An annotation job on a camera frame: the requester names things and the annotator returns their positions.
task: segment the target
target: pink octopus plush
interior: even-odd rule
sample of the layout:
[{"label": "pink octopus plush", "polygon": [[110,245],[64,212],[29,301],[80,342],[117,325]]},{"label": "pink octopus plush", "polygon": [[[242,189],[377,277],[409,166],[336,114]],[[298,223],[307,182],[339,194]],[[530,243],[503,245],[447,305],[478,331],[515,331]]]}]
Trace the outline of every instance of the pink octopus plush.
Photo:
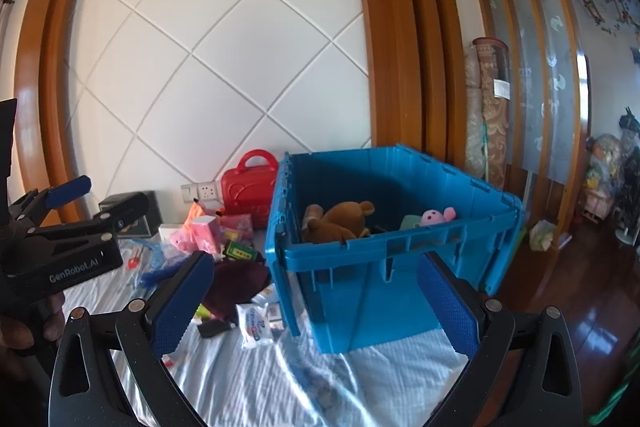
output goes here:
[{"label": "pink octopus plush", "polygon": [[439,213],[437,210],[427,210],[422,214],[420,226],[427,227],[428,225],[437,225],[438,223],[453,221],[454,219],[456,219],[456,211],[452,206],[445,208],[443,214]]}]

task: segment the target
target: red suitcase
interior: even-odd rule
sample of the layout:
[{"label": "red suitcase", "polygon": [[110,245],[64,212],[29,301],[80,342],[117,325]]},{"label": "red suitcase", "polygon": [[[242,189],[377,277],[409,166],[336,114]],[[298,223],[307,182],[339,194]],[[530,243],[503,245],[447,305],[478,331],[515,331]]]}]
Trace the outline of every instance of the red suitcase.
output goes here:
[{"label": "red suitcase", "polygon": [[[251,158],[261,156],[267,165],[247,167]],[[278,162],[268,151],[255,149],[242,156],[238,167],[222,174],[222,199],[226,214],[251,214],[254,229],[265,229],[269,220]]]}]

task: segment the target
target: green rope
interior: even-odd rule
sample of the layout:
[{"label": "green rope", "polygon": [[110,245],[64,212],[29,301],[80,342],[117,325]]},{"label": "green rope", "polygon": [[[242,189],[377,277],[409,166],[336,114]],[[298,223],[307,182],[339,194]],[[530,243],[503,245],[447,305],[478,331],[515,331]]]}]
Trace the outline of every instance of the green rope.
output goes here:
[{"label": "green rope", "polygon": [[634,341],[634,347],[628,353],[627,371],[625,378],[622,379],[620,386],[609,396],[606,404],[596,414],[592,415],[588,419],[589,425],[598,425],[602,423],[611,414],[620,401],[620,398],[625,394],[626,388],[629,386],[631,378],[635,374],[636,370],[640,366],[640,330],[636,334]]}]

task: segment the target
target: diamond patterned wall panel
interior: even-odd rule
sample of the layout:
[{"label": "diamond patterned wall panel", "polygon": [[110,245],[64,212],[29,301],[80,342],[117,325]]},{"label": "diamond patterned wall panel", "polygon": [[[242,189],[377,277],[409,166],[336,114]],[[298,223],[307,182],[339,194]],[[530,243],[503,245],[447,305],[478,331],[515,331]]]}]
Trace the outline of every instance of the diamond patterned wall panel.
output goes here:
[{"label": "diamond patterned wall panel", "polygon": [[370,146],[361,0],[77,0],[70,23],[68,128],[92,210],[156,190],[180,222],[180,185],[219,182],[248,150]]}]

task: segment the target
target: maroon cloth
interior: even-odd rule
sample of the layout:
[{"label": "maroon cloth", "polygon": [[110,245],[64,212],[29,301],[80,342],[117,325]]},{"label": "maroon cloth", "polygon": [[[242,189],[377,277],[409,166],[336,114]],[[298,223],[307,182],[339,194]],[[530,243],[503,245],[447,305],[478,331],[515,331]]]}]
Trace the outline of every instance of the maroon cloth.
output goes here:
[{"label": "maroon cloth", "polygon": [[269,284],[269,269],[255,261],[221,261],[216,263],[213,284],[202,300],[216,318],[228,321],[236,304],[249,302]]}]

